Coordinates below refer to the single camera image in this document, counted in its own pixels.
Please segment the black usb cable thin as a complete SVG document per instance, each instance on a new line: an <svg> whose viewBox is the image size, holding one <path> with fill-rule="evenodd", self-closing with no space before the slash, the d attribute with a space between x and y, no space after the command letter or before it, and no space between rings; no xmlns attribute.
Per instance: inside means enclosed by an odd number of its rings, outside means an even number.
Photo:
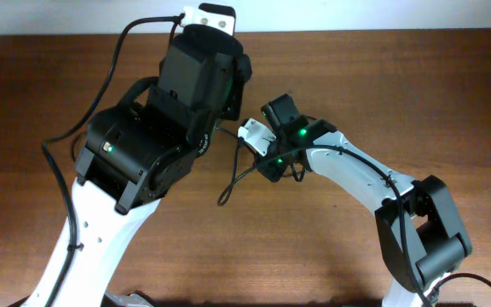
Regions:
<svg viewBox="0 0 491 307"><path fill-rule="evenodd" d="M232 132L232 131L230 131L228 129L222 128L219 125L215 125L214 130L216 130L218 132L222 132L222 133L224 133L224 134L226 134L228 136L233 137L233 139L235 139L237 142L240 141L240 138L238 137L238 135L236 133L234 133L234 132Z"/></svg>

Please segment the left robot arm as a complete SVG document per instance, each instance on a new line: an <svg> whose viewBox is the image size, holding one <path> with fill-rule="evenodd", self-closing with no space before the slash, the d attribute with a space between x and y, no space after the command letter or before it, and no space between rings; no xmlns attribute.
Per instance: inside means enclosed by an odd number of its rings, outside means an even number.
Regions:
<svg viewBox="0 0 491 307"><path fill-rule="evenodd" d="M90 116L67 217L29 306L98 306L136 231L211 143L240 116L251 63L230 30L185 26L159 74Z"/></svg>

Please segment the left arm base part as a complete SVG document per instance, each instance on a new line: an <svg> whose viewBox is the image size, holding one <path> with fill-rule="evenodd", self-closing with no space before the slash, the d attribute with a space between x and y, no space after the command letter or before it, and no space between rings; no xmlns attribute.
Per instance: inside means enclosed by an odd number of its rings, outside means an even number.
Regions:
<svg viewBox="0 0 491 307"><path fill-rule="evenodd" d="M154 307L155 303L144 293L133 292L131 294L105 293L101 301L101 307Z"/></svg>

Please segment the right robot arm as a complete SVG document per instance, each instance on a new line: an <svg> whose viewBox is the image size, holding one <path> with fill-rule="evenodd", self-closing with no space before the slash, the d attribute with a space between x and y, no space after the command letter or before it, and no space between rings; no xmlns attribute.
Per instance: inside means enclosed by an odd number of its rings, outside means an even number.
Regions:
<svg viewBox="0 0 491 307"><path fill-rule="evenodd" d="M272 182L300 164L336 183L374 216L384 264L393 277L384 306L432 306L439 283L472 252L447 185L394 171L354 146L334 125L301 114L289 95L246 120L239 135Z"/></svg>

